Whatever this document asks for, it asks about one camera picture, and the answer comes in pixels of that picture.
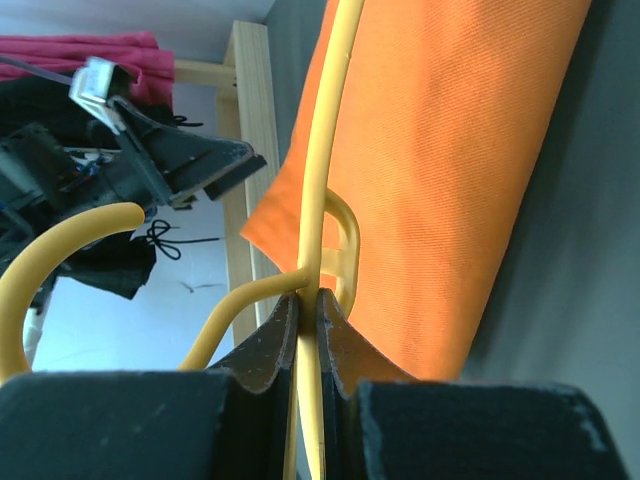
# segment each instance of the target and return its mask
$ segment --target gray surface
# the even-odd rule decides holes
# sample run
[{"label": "gray surface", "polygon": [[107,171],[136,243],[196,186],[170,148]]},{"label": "gray surface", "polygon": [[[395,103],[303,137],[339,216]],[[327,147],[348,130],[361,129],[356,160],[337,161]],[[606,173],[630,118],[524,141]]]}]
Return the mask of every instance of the gray surface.
[{"label": "gray surface", "polygon": [[[267,15],[281,162],[291,144],[291,132],[298,114],[309,63],[320,34],[325,6],[326,0],[277,0]],[[300,419],[297,460],[300,478],[311,478],[304,453]]]},{"label": "gray surface", "polygon": [[593,3],[468,371],[580,387],[640,478],[640,4],[607,3]]}]

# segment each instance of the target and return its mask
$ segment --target black wire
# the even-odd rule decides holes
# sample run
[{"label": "black wire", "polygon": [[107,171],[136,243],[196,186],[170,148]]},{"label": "black wire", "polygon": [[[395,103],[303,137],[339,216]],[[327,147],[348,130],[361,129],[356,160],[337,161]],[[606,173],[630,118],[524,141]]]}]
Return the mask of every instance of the black wire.
[{"label": "black wire", "polygon": [[149,245],[158,247],[158,250],[171,260],[180,260],[180,258],[182,258],[182,252],[178,247],[174,247],[174,245],[190,245],[194,243],[217,242],[220,240],[219,237],[197,238],[194,240],[165,240],[160,238],[169,230],[175,230],[177,228],[178,227],[172,227],[166,220],[154,220],[147,230],[147,242]]},{"label": "black wire", "polygon": [[173,123],[176,127],[202,127],[202,122],[188,122],[188,118],[184,115],[174,115]]}]

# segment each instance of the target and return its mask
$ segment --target wooden frame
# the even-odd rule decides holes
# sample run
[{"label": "wooden frame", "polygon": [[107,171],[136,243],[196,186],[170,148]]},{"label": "wooden frame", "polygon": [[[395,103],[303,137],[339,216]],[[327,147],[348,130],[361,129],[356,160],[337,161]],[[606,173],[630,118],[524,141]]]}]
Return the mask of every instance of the wooden frame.
[{"label": "wooden frame", "polygon": [[[223,64],[176,60],[175,75],[176,82],[217,87],[217,135],[250,143],[267,161],[266,167],[222,199],[229,289],[279,273],[240,236],[240,229],[280,169],[267,27],[235,22]],[[264,300],[236,318],[232,327],[235,345],[268,318],[275,303],[276,299]]]}]

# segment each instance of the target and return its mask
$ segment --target orange fabric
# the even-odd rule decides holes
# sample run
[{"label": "orange fabric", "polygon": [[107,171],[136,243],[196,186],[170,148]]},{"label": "orange fabric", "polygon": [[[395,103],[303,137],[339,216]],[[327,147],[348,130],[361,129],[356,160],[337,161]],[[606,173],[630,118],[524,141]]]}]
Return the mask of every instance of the orange fabric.
[{"label": "orange fabric", "polygon": [[[244,236],[295,268],[329,0],[287,160]],[[368,0],[329,187],[362,250],[351,323],[409,373],[461,371],[504,255],[588,0]],[[337,246],[325,223],[325,245]]]}]

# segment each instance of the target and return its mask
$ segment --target pink fabric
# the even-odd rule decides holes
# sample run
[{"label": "pink fabric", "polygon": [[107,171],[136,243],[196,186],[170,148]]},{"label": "pink fabric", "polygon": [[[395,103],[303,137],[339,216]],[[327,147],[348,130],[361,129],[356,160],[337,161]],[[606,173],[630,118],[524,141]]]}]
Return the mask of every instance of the pink fabric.
[{"label": "pink fabric", "polygon": [[[139,103],[172,106],[173,52],[160,50],[151,32],[122,35],[0,36],[0,53],[54,72],[75,70],[87,57],[118,63],[135,78],[132,98]],[[29,75],[0,65],[0,81]]]}]

